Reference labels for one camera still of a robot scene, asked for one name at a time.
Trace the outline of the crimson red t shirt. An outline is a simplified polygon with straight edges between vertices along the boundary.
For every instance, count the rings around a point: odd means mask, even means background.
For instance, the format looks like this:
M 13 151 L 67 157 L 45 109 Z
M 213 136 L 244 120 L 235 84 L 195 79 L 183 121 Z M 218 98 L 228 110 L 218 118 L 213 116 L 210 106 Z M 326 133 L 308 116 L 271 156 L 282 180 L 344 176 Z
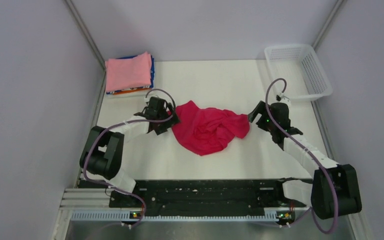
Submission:
M 190 100 L 175 112 L 180 123 L 172 127 L 174 137 L 199 156 L 223 151 L 234 138 L 244 139 L 250 131 L 248 116 L 228 109 L 200 108 Z

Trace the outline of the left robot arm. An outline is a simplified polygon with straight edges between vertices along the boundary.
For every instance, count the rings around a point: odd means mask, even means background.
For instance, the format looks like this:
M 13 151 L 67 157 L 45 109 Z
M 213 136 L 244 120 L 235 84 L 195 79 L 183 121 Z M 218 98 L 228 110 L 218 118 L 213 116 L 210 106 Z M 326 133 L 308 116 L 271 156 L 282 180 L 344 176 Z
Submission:
M 136 181 L 122 168 L 124 145 L 150 132 L 163 134 L 178 123 L 175 102 L 151 96 L 131 118 L 109 127 L 92 127 L 79 160 L 84 179 L 122 193 L 127 206 L 136 206 L 141 194 L 134 189 Z

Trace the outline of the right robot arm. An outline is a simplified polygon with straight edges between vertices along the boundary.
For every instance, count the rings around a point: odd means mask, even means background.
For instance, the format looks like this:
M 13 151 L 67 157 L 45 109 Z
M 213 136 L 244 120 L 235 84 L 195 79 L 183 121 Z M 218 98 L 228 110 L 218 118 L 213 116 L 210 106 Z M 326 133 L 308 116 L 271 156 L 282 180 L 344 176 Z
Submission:
M 339 164 L 309 143 L 303 132 L 291 125 L 286 101 L 260 101 L 248 114 L 248 121 L 268 132 L 271 140 L 311 176 L 311 183 L 293 178 L 281 180 L 280 188 L 273 192 L 277 205 L 287 206 L 297 200 L 311 207 L 322 220 L 333 218 L 335 210 L 339 216 L 361 212 L 356 169 L 350 164 Z

